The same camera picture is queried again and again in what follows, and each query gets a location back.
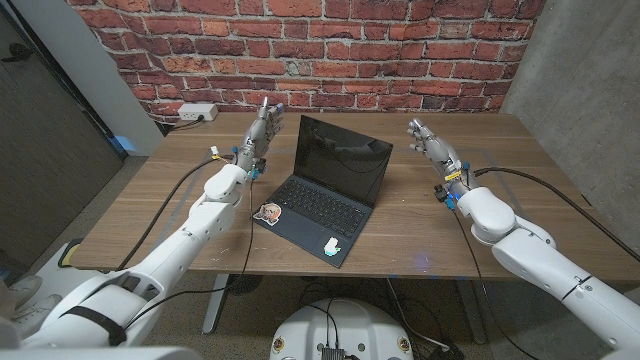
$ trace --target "shoe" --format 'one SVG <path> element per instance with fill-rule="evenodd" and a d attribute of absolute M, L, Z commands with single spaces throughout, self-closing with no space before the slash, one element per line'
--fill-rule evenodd
<path fill-rule="evenodd" d="M 28 308 L 13 314 L 11 321 L 16 325 L 20 337 L 26 339 L 40 330 L 44 320 L 60 301 L 62 301 L 62 296 L 58 294 L 49 295 Z"/>
<path fill-rule="evenodd" d="M 40 288 L 40 285 L 42 285 L 42 278 L 40 276 L 28 276 L 11 285 L 9 291 L 16 299 L 16 309 L 31 299 Z"/>

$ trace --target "gray carpet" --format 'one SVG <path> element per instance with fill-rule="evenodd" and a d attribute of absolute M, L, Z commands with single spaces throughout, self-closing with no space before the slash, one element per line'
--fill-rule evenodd
<path fill-rule="evenodd" d="M 28 274 L 34 274 L 63 243 L 86 236 L 126 184 L 133 178 L 146 158 L 129 157 L 118 174 L 96 195 L 92 202 L 64 230 L 49 249 L 34 264 Z M 205 272 L 187 272 L 175 291 L 211 289 L 215 276 Z M 466 325 L 464 309 L 455 283 L 446 280 L 396 279 L 396 290 L 419 299 L 442 323 L 443 333 L 452 339 L 466 359 L 526 359 L 498 331 L 484 309 L 490 344 L 476 345 Z M 202 321 L 209 295 L 184 295 L 170 301 L 146 341 L 146 345 L 189 347 L 205 359 L 266 359 L 273 334 L 278 326 L 299 309 L 298 299 L 308 284 L 299 277 L 265 276 L 260 286 L 243 296 L 228 296 L 218 328 L 212 335 L 202 335 Z M 389 305 L 376 295 L 376 285 L 370 280 L 328 279 L 331 288 L 354 289 L 350 297 L 367 301 L 385 311 Z M 621 291 L 632 286 L 619 288 Z M 523 282 L 489 282 L 487 290 L 491 305 L 503 330 L 517 344 L 540 359 L 599 359 L 610 349 L 589 329 L 571 315 L 559 302 L 543 291 Z M 632 298 L 640 299 L 640 291 Z M 309 294 L 305 302 L 323 297 Z M 407 303 L 405 310 L 412 327 L 425 335 L 437 337 L 437 326 L 420 305 Z M 427 346 L 427 355 L 433 347 Z"/>

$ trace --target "laptop sticker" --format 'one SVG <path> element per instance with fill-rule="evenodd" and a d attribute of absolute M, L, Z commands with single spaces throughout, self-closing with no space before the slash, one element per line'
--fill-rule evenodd
<path fill-rule="evenodd" d="M 273 226 L 280 220 L 280 214 L 282 214 L 282 209 L 280 209 L 280 206 L 274 203 L 269 203 L 260 206 L 260 211 L 253 214 L 253 218 L 262 220 L 267 224 Z"/>
<path fill-rule="evenodd" d="M 337 254 L 340 248 L 337 248 L 336 245 L 338 245 L 338 239 L 332 237 L 327 241 L 327 245 L 324 246 L 324 253 L 329 256 Z"/>

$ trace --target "wall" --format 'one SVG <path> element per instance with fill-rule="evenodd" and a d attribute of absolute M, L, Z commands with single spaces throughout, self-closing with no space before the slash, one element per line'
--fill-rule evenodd
<path fill-rule="evenodd" d="M 542 0 L 68 0 L 158 121 L 253 111 L 497 111 Z"/>
<path fill-rule="evenodd" d="M 162 133 L 82 18 L 62 1 L 13 3 L 129 155 L 151 155 Z"/>
<path fill-rule="evenodd" d="M 638 14 L 637 0 L 548 1 L 501 109 L 522 120 L 635 250 L 640 247 Z"/>

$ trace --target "laptop screen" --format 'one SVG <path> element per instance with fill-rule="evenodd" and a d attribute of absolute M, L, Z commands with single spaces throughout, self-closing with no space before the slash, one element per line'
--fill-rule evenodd
<path fill-rule="evenodd" d="M 302 115 L 293 173 L 373 206 L 393 145 Z"/>

